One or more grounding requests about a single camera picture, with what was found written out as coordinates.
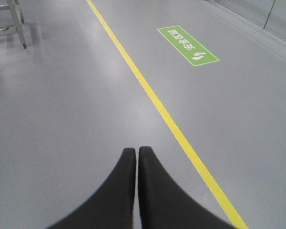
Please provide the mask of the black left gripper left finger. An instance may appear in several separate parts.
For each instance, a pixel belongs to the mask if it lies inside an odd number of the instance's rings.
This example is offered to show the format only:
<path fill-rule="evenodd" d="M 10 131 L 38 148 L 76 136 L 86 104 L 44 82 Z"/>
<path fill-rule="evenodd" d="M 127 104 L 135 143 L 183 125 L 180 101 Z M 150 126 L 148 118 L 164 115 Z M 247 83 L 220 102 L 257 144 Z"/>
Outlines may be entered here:
<path fill-rule="evenodd" d="M 132 229 L 136 153 L 125 148 L 97 191 L 51 229 Z"/>

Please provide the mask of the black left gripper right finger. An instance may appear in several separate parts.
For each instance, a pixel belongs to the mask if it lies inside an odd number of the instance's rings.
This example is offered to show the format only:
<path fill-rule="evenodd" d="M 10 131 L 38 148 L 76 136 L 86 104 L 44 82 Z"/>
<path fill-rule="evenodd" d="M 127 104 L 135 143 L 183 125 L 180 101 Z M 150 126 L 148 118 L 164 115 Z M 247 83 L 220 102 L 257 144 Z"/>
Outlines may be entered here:
<path fill-rule="evenodd" d="M 138 199 L 142 228 L 233 228 L 193 200 L 172 179 L 150 146 L 140 147 L 138 163 Z"/>

